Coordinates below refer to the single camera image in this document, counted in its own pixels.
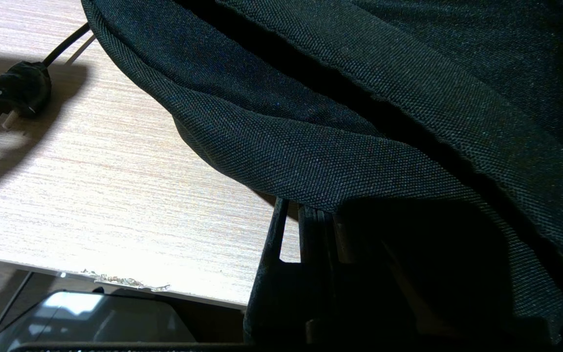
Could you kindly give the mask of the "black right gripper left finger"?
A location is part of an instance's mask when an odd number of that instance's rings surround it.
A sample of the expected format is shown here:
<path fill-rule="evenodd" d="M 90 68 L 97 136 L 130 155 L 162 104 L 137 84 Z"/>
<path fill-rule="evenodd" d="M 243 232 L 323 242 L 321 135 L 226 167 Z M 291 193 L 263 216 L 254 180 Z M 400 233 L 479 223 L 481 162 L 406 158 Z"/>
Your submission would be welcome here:
<path fill-rule="evenodd" d="M 333 305 L 333 217 L 299 206 L 300 261 L 280 258 L 290 202 L 277 198 L 244 313 L 246 343 L 306 343 Z"/>

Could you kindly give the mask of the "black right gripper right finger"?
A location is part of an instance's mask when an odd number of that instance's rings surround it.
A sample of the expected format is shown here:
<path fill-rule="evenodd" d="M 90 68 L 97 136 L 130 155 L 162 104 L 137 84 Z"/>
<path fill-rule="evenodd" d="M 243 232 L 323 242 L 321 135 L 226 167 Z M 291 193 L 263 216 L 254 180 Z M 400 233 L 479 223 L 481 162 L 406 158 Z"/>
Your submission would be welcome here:
<path fill-rule="evenodd" d="M 415 319 L 388 258 L 340 216 L 306 212 L 306 264 L 320 296 L 306 323 L 309 343 L 413 343 Z"/>

